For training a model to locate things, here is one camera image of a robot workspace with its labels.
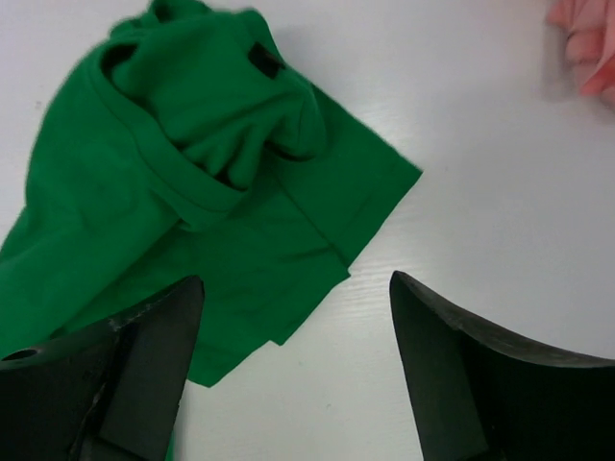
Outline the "green t shirt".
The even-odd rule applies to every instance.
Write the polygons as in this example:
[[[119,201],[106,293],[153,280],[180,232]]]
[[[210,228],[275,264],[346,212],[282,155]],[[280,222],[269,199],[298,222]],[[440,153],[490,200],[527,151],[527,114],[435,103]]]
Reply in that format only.
[[[297,330],[420,175],[284,61],[259,12],[155,1],[46,111],[1,248],[1,351],[196,276],[189,377],[213,386]]]

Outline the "pink t shirt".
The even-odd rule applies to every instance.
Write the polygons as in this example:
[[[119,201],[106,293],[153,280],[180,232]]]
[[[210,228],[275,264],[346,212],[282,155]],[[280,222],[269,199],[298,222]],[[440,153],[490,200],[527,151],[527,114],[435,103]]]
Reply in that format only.
[[[614,1],[555,1],[546,22],[566,34],[564,58],[582,96],[614,107]]]

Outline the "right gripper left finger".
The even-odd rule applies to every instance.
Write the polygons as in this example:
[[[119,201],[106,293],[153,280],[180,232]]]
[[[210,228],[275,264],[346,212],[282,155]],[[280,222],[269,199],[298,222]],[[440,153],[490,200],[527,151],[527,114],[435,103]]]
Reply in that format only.
[[[2,459],[165,459],[203,304],[202,281],[187,277],[3,357]]]

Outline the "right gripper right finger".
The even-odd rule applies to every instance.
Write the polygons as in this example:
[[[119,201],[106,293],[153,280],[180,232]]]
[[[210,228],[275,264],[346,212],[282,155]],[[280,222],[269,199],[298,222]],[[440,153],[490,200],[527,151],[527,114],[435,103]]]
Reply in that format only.
[[[395,272],[389,297],[427,460],[610,460],[614,363],[529,339]]]

